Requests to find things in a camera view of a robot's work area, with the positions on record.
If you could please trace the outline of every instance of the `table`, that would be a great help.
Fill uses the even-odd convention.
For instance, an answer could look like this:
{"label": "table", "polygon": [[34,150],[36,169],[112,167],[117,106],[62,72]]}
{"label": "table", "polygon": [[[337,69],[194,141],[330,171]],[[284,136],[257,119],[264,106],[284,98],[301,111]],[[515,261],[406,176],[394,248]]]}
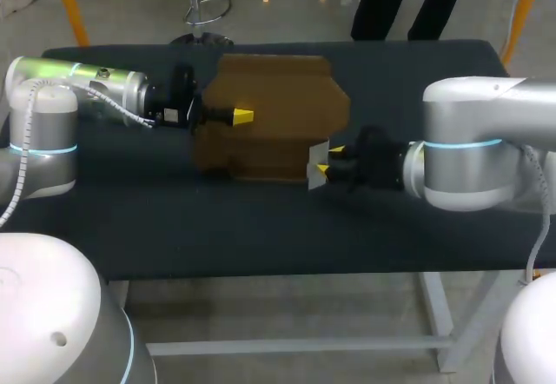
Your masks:
{"label": "table", "polygon": [[[185,61],[194,65],[202,87],[224,52],[325,56],[352,99],[351,123],[332,145],[352,141],[366,123],[386,128],[396,139],[421,139],[420,99],[429,83],[506,75],[492,47],[479,41],[136,45],[44,55],[139,70],[157,79]],[[454,371],[513,298],[540,224],[537,215],[498,210],[443,212],[394,192],[350,195],[325,188],[309,194],[303,185],[208,182],[192,168],[188,136],[177,129],[84,123],[78,142],[76,187],[64,196],[23,202],[7,230],[64,239],[109,280],[419,272],[435,332],[397,340],[152,344],[156,355],[440,348],[440,369]],[[553,241],[538,261],[542,267],[556,265]],[[469,313],[453,328],[437,272],[467,270],[495,271],[485,275]]]}

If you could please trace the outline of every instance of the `orange pole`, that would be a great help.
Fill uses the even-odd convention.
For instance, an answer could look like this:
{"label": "orange pole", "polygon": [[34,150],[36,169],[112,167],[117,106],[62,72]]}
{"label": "orange pole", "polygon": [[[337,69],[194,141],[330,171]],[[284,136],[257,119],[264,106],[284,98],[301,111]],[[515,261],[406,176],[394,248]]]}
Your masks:
{"label": "orange pole", "polygon": [[80,47],[89,46],[89,37],[87,36],[87,31],[85,30],[81,20],[77,0],[62,0],[62,2],[66,8],[66,14],[68,15],[71,28],[73,28],[73,33],[76,36],[77,43]]}
{"label": "orange pole", "polygon": [[506,41],[504,52],[502,53],[502,62],[508,65],[512,60],[513,52],[521,36],[521,31],[525,26],[529,11],[533,7],[534,0],[519,0],[513,13],[513,24],[510,31],[509,39]]}

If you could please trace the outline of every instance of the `person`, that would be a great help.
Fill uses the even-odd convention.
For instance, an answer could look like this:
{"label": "person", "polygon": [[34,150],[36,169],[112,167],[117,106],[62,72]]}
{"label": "person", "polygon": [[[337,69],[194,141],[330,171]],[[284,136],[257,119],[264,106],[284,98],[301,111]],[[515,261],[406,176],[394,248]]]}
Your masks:
{"label": "person", "polygon": [[[351,37],[384,40],[402,0],[361,0],[355,12]],[[425,0],[409,32],[409,40],[439,39],[457,0]]]}

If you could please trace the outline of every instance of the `white cylindrical robot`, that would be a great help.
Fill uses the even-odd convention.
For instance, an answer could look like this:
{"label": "white cylindrical robot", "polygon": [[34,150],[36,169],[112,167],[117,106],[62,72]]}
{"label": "white cylindrical robot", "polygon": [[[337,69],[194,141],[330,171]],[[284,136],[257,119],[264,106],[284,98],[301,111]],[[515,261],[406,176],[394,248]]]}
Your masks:
{"label": "white cylindrical robot", "polygon": [[83,254],[50,236],[0,234],[0,382],[156,384],[156,368]]}
{"label": "white cylindrical robot", "polygon": [[496,384],[556,382],[556,273],[523,290],[507,311],[494,360]]}

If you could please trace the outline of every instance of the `coiled cable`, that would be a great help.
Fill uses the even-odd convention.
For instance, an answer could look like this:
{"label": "coiled cable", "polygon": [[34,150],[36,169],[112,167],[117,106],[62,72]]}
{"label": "coiled cable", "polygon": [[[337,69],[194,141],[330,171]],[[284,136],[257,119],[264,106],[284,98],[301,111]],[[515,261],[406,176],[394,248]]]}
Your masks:
{"label": "coiled cable", "polygon": [[529,259],[527,260],[526,265],[526,283],[530,283],[533,281],[533,269],[535,260],[537,259],[540,247],[542,247],[542,244],[548,236],[548,230],[550,229],[550,190],[548,189],[548,183],[546,182],[545,173],[540,166],[539,158],[537,157],[535,150],[528,145],[522,145],[521,150],[525,154],[527,160],[529,160],[529,162],[533,165],[533,169],[535,170],[538,183],[537,185],[540,192],[540,205],[542,208],[542,226],[539,236],[537,237],[537,241],[534,243],[533,249],[531,249],[531,254],[529,254]]}
{"label": "coiled cable", "polygon": [[29,159],[29,150],[31,144],[31,128],[33,123],[33,109],[35,108],[35,102],[40,89],[45,86],[72,86],[77,89],[81,89],[86,91],[92,96],[98,97],[103,102],[108,104],[109,106],[113,107],[124,116],[132,119],[134,122],[141,124],[147,128],[152,128],[152,125],[148,124],[146,119],[143,119],[140,116],[134,115],[133,113],[129,112],[122,106],[120,106],[117,102],[110,99],[108,96],[104,95],[98,90],[92,89],[89,86],[85,86],[79,83],[68,82],[65,80],[50,80],[50,79],[34,79],[32,80],[33,83],[30,88],[29,98],[27,100],[27,108],[25,109],[25,118],[23,124],[23,142],[21,148],[21,158],[19,161],[19,172],[17,174],[17,181],[16,181],[16,188],[14,189],[14,194],[11,197],[10,203],[6,210],[0,216],[0,228],[10,219],[10,216],[14,213],[14,210],[17,207],[17,204],[21,200],[21,196],[23,193],[23,186],[25,185],[25,177],[27,175],[27,162]]}

